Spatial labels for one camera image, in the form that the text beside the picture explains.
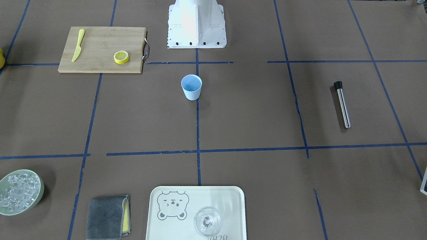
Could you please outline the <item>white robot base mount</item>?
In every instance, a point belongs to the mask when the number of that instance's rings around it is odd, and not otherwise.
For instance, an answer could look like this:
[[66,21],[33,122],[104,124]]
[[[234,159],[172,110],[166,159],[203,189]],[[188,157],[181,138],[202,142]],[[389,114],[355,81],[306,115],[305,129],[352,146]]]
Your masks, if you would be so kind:
[[216,0],[177,0],[168,14],[168,48],[226,47],[224,8]]

